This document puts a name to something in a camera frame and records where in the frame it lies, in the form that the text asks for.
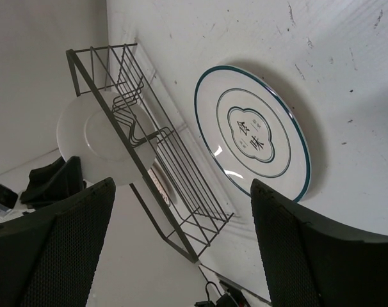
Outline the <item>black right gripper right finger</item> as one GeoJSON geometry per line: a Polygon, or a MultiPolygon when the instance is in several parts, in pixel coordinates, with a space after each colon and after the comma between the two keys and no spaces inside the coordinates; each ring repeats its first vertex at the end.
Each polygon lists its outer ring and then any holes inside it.
{"type": "Polygon", "coordinates": [[[388,306],[388,235],[334,221],[260,180],[250,195],[273,306],[388,306]]]}

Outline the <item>orange sunburst pattern plate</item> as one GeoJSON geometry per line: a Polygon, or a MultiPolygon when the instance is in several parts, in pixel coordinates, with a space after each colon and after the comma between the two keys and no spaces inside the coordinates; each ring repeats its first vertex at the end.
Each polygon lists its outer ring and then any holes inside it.
{"type": "Polygon", "coordinates": [[[154,161],[154,164],[148,170],[148,173],[160,195],[162,195],[166,205],[170,207],[172,198],[174,197],[174,192],[172,191],[172,186],[168,183],[165,173],[157,161],[154,161]]]}

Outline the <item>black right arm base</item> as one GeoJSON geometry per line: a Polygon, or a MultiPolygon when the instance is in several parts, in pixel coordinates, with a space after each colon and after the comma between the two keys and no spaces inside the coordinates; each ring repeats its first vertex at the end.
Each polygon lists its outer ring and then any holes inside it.
{"type": "Polygon", "coordinates": [[[197,301],[194,306],[195,307],[224,307],[224,306],[235,306],[235,307],[245,307],[248,306],[247,303],[244,303],[241,300],[237,300],[230,292],[225,292],[222,294],[218,289],[216,283],[212,281],[208,281],[205,285],[205,292],[207,299],[205,301],[197,301]],[[212,285],[219,293],[220,297],[214,303],[211,300],[211,294],[209,292],[208,286],[212,285]]]}

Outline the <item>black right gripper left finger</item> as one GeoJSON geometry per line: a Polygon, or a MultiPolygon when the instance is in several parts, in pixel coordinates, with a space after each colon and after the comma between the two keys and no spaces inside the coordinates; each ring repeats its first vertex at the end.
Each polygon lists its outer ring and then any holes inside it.
{"type": "Polygon", "coordinates": [[[0,223],[0,306],[86,306],[115,193],[106,178],[0,223]]]}

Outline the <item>white plate green rim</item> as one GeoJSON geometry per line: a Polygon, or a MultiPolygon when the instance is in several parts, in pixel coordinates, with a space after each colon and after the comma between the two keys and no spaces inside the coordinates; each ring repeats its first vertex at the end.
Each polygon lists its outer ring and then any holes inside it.
{"type": "Polygon", "coordinates": [[[309,190],[312,162],[291,108],[261,78],[232,65],[207,69],[194,93],[198,131],[214,163],[250,195],[258,179],[293,201],[309,190]]]}

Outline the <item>red rimmed white plate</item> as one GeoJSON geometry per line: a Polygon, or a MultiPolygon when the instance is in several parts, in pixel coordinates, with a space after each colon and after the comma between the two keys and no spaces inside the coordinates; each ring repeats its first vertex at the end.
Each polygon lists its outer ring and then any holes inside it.
{"type": "MultiPolygon", "coordinates": [[[[138,120],[129,140],[133,145],[143,140],[134,150],[149,169],[155,161],[157,139],[147,142],[145,137],[155,132],[155,128],[142,107],[135,104],[130,109],[132,113],[126,114],[127,124],[119,125],[128,136],[133,118],[138,120]]],[[[93,93],[81,95],[67,106],[58,120],[56,137],[61,156],[66,161],[79,157],[83,178],[90,183],[111,177],[116,185],[129,185],[141,178],[140,170],[93,93]]]]}

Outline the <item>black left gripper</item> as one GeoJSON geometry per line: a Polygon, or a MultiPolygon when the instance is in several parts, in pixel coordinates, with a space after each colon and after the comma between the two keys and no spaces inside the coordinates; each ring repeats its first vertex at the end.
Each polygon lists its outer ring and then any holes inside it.
{"type": "Polygon", "coordinates": [[[20,202],[37,210],[75,195],[85,187],[81,159],[73,156],[65,161],[60,157],[52,164],[30,171],[29,184],[20,202]]]}

